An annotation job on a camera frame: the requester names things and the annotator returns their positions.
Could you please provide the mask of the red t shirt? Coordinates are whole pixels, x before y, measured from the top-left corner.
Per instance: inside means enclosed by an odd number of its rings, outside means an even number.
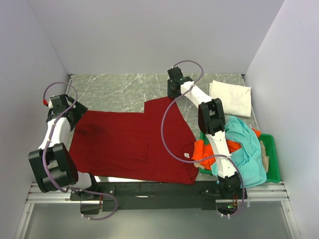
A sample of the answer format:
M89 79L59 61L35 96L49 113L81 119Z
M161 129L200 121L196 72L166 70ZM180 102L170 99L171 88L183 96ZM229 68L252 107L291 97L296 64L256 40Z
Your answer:
M78 171L95 176L193 184L195 137L170 98L145 102L142 113L88 111L69 153Z

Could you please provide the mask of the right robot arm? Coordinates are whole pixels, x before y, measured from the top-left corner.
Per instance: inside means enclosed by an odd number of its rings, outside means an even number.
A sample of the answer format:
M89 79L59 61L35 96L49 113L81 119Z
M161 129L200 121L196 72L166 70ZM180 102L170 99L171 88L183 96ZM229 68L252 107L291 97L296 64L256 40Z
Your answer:
M199 129L207 137L217 163L219 194L225 199L232 198L242 186L242 177L231 160L226 143L226 121L221 100L204 93L190 77L183 75L179 67L173 66L167 72L167 96L176 100L185 96L197 107Z

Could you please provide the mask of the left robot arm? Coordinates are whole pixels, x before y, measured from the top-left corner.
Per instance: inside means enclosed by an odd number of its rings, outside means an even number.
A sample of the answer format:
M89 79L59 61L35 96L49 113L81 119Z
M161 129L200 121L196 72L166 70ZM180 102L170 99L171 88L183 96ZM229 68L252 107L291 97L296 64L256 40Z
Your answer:
M88 200L99 196L100 188L90 173L77 171L64 140L87 112L87 108L66 94L52 96L48 103L47 132L40 147L28 154L36 182L43 193L57 191L44 169L42 156L52 178L61 188L82 189Z

